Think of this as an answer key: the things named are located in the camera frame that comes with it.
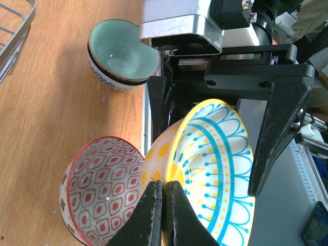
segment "gray surface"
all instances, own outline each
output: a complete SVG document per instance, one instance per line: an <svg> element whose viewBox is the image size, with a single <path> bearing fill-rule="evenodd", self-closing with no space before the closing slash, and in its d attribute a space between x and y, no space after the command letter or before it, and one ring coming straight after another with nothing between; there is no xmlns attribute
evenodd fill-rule
<svg viewBox="0 0 328 246"><path fill-rule="evenodd" d="M304 245L301 232L314 207L288 146L256 199L249 246Z"/></svg>
<svg viewBox="0 0 328 246"><path fill-rule="evenodd" d="M241 101L239 115L248 131L253 150L262 124L266 101ZM314 207L314 191L305 188L303 162L295 143L289 145L274 164L256 199L249 246L304 245L301 231Z"/></svg>

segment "red diamond pattern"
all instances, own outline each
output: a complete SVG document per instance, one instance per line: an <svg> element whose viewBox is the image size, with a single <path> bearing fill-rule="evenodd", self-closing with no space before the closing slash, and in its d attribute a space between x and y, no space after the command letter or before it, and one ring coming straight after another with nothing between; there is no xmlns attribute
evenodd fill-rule
<svg viewBox="0 0 328 246"><path fill-rule="evenodd" d="M111 219L111 226L113 230L119 229L121 225L122 225L121 216L115 216Z"/></svg>
<svg viewBox="0 0 328 246"><path fill-rule="evenodd" d="M113 187L113 193L112 196L117 196L122 194L125 191L125 183L117 183L114 187Z"/></svg>
<svg viewBox="0 0 328 246"><path fill-rule="evenodd" d="M109 203L110 216L117 214L121 210L122 206L123 206L123 198L122 197L112 200Z"/></svg>
<svg viewBox="0 0 328 246"><path fill-rule="evenodd" d="M96 204L93 210L93 217L99 219L107 213L107 206L105 201L100 201Z"/></svg>
<svg viewBox="0 0 328 246"><path fill-rule="evenodd" d="M129 191L125 194L125 207L129 207L138 200L138 190Z"/></svg>
<svg viewBox="0 0 328 246"><path fill-rule="evenodd" d="M140 176L131 176L131 177L129 177L127 188L128 189L133 189L133 188L137 187L138 184L139 184L139 179L140 179Z"/></svg>
<svg viewBox="0 0 328 246"><path fill-rule="evenodd" d="M118 167L113 171L111 180L122 180L125 178L126 174L127 167Z"/></svg>
<svg viewBox="0 0 328 246"><path fill-rule="evenodd" d="M111 155L105 164L106 167L112 167L116 166L117 164L120 164L122 160L124 159L123 155Z"/></svg>
<svg viewBox="0 0 328 246"><path fill-rule="evenodd" d="M99 169L96 173L94 183L98 184L98 183L105 182L107 180L107 176L108 176L110 171L111 171L110 168Z"/></svg>
<svg viewBox="0 0 328 246"><path fill-rule="evenodd" d="M80 189L84 189L91 184L92 174L93 174L93 172L87 172L82 175L81 182L79 183Z"/></svg>
<svg viewBox="0 0 328 246"><path fill-rule="evenodd" d="M68 175L71 217L92 244L105 246L132 215L143 160L116 137L97 140L77 159Z"/></svg>
<svg viewBox="0 0 328 246"><path fill-rule="evenodd" d="M131 175L133 174L139 174L141 173L142 165L135 165L131 168L130 173Z"/></svg>
<svg viewBox="0 0 328 246"><path fill-rule="evenodd" d="M71 179L71 186L70 186L71 192L75 191L75 189L78 187L78 180L79 180L79 178L77 176L74 176Z"/></svg>
<svg viewBox="0 0 328 246"><path fill-rule="evenodd" d="M99 200L107 199L111 195L112 185L113 185L112 182L106 182L106 183L103 183L100 186L99 194L98 194L98 199Z"/></svg>

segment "black device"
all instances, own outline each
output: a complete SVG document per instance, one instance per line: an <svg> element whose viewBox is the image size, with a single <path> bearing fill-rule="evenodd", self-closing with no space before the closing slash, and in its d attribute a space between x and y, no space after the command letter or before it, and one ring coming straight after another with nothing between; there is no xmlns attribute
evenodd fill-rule
<svg viewBox="0 0 328 246"><path fill-rule="evenodd" d="M229 4L223 3L212 1L213 9L220 10L212 14L218 22L228 23L229 15L223 13ZM248 195L254 197L260 195L274 162L303 124L315 72L311 65L297 64L296 46L272 45L278 8L278 0L255 0L252 5L260 46L223 48L217 55L209 55L215 53L211 46L181 47L172 56L163 56L162 77L150 77L147 83L153 141L202 100L218 98L232 106L240 99L268 101L249 182Z"/></svg>
<svg viewBox="0 0 328 246"><path fill-rule="evenodd" d="M306 246L328 245L328 211L322 202L317 202L302 231Z"/></svg>

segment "bowl rim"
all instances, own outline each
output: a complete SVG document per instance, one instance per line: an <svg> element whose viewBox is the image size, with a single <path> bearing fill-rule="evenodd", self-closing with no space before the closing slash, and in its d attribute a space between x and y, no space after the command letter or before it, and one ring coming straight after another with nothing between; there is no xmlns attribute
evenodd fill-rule
<svg viewBox="0 0 328 246"><path fill-rule="evenodd" d="M92 140L91 142L89 142L88 144L86 144L79 152L78 154L74 157L73 161L72 161L72 166L71 166L71 169L69 170L69 174L68 174L68 177L67 177L67 190L66 190L66 198L67 198L67 207L68 207L68 211L69 211L69 215L72 219L72 222L73 222L73 225L74 227L76 228L78 234L80 235L80 237L87 243L87 245L89 246L94 246L94 244L92 242L90 242L90 240L84 235L84 233L82 233L82 231L80 230L80 228L78 227L78 224L76 222L76 220L74 219L74 215L73 215L73 211L72 211L72 207L71 207L71 200L70 200L70 197L69 197L69 194L70 194L70 181L71 181L71 177L72 177L72 172L73 172L73 169L76 165L76 162L77 160L80 158L80 156L82 155L83 151L86 150L91 144L93 144L94 142L96 141L99 141L101 139L105 139L105 138L115 138L115 139L118 139L118 140L123 140L124 142L128 143L129 145L133 146L136 151L140 154L140 156L144 159L144 156L141 154L141 152L139 151L138 148L136 148L133 144L131 144L130 142L126 141L125 139L123 138L120 138L120 137L116 137L116 136L102 136L102 137L99 137L99 138L96 138L94 140Z"/></svg>
<svg viewBox="0 0 328 246"><path fill-rule="evenodd" d="M140 81L147 80L150 76L153 76L153 75L158 71L158 69L160 68L160 65L161 65L161 56L160 56L160 53L159 53L158 50L157 50L157 53L158 53L158 58L159 58L159 59L158 59L158 65L157 65L157 68L155 69L155 71L154 71L151 75L149 75L149 76L147 76L147 77L144 77L144 78L138 78L138 79L126 78L126 77L124 77L124 76L120 76L120 75L116 74L114 71L112 71L111 69L109 69L109 68L107 68L106 66L104 66L104 65L100 62L100 60L97 58L97 56L96 56L96 54L95 54L95 52L94 52L94 50L93 50L93 48L92 48L92 45L91 45L91 36L92 36L92 34L93 34L93 31L94 31L94 29L95 29L98 25L100 25L101 23L103 23L103 22L107 22L107 21L114 21L114 20L115 20L115 21L122 21L122 22L130 23L130 24L132 24L132 25L134 25L134 26L136 26L136 27L138 27L138 28L140 29L140 26L138 26L138 25L136 25L136 24L134 24L134 23L132 23L132 22L130 22L130 21L128 21L128 20L120 19L120 18L108 18L108 19L104 19L104 20L98 22L96 25L93 26L93 28L91 29L91 31L90 31L90 33L89 33L89 38L88 38L88 47L90 48L90 53L92 54L91 56L93 57L93 59L96 61L96 63L97 63L97 64L98 64L103 70L107 71L107 73L110 73L110 74L112 74L112 75L114 75L114 76L116 76L116 77L118 77L118 78L120 78L120 79L123 79L123 80L125 80L125 81L134 81L134 82L140 82Z"/></svg>
<svg viewBox="0 0 328 246"><path fill-rule="evenodd" d="M126 81L123 80L119 77L116 77L115 75L109 73L107 70L104 70L95 60L95 58L92 56L91 50L90 50L90 46L89 43L87 44L87 49L88 49L88 55L90 60L92 61L92 63L96 66L97 69L99 69L99 71L101 73L103 73L105 76L107 76L108 78L114 80L116 83L122 84L122 85L126 85L126 86L141 86L143 84L145 84L148 80L143 80L140 82L130 82L130 81Z"/></svg>
<svg viewBox="0 0 328 246"><path fill-rule="evenodd" d="M200 102L185 116L185 118L181 122L178 130L176 131L175 137L173 139L173 144L172 144L170 152L169 152L169 158L168 158L168 161L166 163L167 164L167 170L166 170L166 174L165 174L165 183L170 182L170 174L171 174L173 160L174 160L174 153L175 153L176 148L178 147L179 141L181 139L183 131L185 130L186 125L189 123L191 118L195 115L195 113L201 107L204 107L205 105L212 104L212 103L222 104L222 105L226 106L227 108L229 108L230 110L232 110L235 113L236 117L240 120L241 125L243 126L243 128L245 129L245 134L247 136L247 139L250 140L244 122L241 120L241 118L240 118L239 114L236 112L236 110L234 110L229 104L227 104L225 101L222 101L220 99L207 99L205 101ZM250 149L251 149L251 156L252 156L252 160L253 160L254 155L253 155L252 146L250 146Z"/></svg>

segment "yellow patterned bowl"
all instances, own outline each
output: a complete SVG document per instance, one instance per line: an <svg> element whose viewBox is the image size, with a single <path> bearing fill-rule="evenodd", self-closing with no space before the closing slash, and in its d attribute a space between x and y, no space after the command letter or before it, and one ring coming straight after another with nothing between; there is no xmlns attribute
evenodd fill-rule
<svg viewBox="0 0 328 246"><path fill-rule="evenodd" d="M142 166L140 192L143 193L153 180L164 182L172 143L182 121L183 119L167 128L152 144Z"/></svg>
<svg viewBox="0 0 328 246"><path fill-rule="evenodd" d="M156 140L146 156L141 185L152 179L164 186L178 180L219 245L246 246L255 206L255 198L247 193L252 164L239 115L224 101L209 99Z"/></svg>

